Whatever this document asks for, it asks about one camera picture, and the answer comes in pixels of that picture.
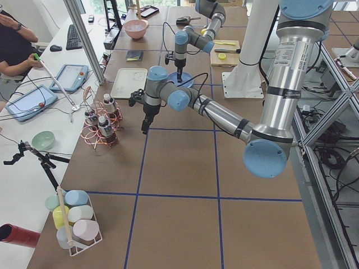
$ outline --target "knife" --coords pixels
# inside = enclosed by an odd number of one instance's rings
[[[240,53],[240,52],[241,52],[241,49],[215,49],[214,52]]]

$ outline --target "blue plate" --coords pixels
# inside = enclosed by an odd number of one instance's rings
[[[177,72],[173,72],[171,74],[168,75],[167,79],[173,81],[173,83],[178,86],[184,82],[186,82],[187,80],[190,80],[191,78],[193,78],[190,74],[183,72],[182,73],[182,82],[178,83],[177,81]],[[182,85],[181,87],[185,87],[185,88],[189,88],[193,85],[193,80],[187,82],[186,84]]]

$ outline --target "tripod clamp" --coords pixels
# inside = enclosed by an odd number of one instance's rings
[[[49,153],[46,153],[45,155],[41,154],[37,149],[34,149],[33,147],[30,146],[30,144],[26,141],[23,142],[21,140],[20,144],[17,145],[19,148],[20,153],[16,153],[15,155],[13,155],[12,160],[11,161],[4,161],[3,163],[5,165],[13,165],[14,163],[16,163],[17,161],[19,161],[22,157],[24,157],[24,152],[29,150],[32,154],[36,155],[39,159],[39,161],[41,161],[41,166],[44,169],[46,175],[48,176],[49,180],[52,183],[52,186],[55,188],[55,190],[58,187],[58,183],[55,179],[55,177],[53,176],[50,168],[55,169],[56,165],[54,165],[50,159],[56,160],[56,161],[61,161],[63,163],[69,163],[70,160],[67,158],[63,158],[63,157],[59,157],[59,156],[55,156]]]

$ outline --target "red cylinder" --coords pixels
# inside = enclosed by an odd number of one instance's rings
[[[40,234],[12,224],[0,227],[0,242],[35,248]]]

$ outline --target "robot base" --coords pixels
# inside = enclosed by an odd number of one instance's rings
[[[232,72],[223,72],[224,97],[263,98],[258,67],[256,69],[254,72],[240,72],[237,66]]]

